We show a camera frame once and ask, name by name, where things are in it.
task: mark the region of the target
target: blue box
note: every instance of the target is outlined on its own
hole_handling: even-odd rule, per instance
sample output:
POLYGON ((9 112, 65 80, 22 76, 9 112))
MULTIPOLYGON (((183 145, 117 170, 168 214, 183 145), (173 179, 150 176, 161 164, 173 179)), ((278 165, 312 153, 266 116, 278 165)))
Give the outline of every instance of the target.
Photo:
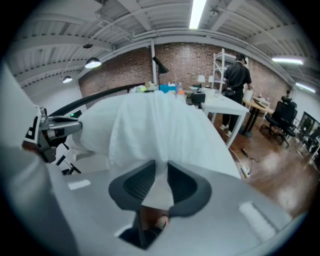
POLYGON ((163 84, 159 86, 159 90, 163 91, 165 94, 172 93, 173 95, 176 95, 178 93, 178 86, 175 84, 163 84))

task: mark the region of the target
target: pendant light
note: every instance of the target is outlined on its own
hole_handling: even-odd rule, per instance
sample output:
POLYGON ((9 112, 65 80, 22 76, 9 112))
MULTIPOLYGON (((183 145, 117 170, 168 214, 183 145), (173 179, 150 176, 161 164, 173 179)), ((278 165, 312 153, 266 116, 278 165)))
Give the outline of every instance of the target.
POLYGON ((64 79, 63 79, 63 82, 62 83, 69 83, 69 82, 71 82, 72 81, 72 78, 71 78, 71 76, 66 76, 64 79))
POLYGON ((88 59, 85 63, 85 67, 87 69, 92 69, 92 68, 96 68, 99 67, 101 65, 101 62, 98 58, 96 57, 91 57, 90 59, 88 59))
MULTIPOLYGON (((92 48, 92 46, 93 45, 91 43, 87 43, 83 46, 83 48, 90 49, 90 48, 92 48)), ((93 68, 99 67, 100 65, 101 65, 101 62, 98 58, 91 57, 86 61, 85 68, 86 69, 93 69, 93 68)))

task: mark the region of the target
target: bag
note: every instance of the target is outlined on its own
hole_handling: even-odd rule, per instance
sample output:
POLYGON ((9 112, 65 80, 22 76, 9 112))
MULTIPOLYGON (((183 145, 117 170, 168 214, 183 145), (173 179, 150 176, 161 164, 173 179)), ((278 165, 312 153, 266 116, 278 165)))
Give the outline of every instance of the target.
POLYGON ((233 100, 233 101, 236 100, 236 92, 234 90, 232 90, 231 88, 224 89, 222 91, 222 95, 233 100))

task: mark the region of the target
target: ceiling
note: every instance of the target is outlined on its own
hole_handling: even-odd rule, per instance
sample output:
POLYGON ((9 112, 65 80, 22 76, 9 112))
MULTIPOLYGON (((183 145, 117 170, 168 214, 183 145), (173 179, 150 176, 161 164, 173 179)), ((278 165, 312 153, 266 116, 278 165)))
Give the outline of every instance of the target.
POLYGON ((275 0, 207 0, 198 30, 190 30, 192 0, 44 1, 15 35, 6 61, 20 86, 78 71, 90 57, 102 61, 166 38, 223 42, 266 64, 288 83, 320 89, 319 55, 284 6, 275 0), (91 49, 83 45, 93 44, 91 49), (277 64, 272 57, 303 60, 277 64))

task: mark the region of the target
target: brick wall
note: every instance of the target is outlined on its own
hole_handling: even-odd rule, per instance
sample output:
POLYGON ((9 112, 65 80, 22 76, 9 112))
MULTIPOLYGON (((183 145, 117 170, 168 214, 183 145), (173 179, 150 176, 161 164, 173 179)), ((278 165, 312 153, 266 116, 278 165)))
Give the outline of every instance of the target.
MULTIPOLYGON (((213 72, 214 53, 220 51, 219 46, 200 43, 156 45, 155 55, 169 69, 169 73, 160 75, 161 84, 181 82, 187 89, 191 85, 199 84, 198 75, 205 75, 208 80, 213 72)), ((236 54, 229 49, 225 52, 236 54)), ((277 101, 285 95, 289 86, 266 66, 253 59, 249 61, 254 95, 261 93, 265 98, 270 97, 271 108, 275 108, 277 101)), ((152 80, 151 49, 144 47, 106 61, 81 77, 79 85, 85 97, 117 86, 152 80)))

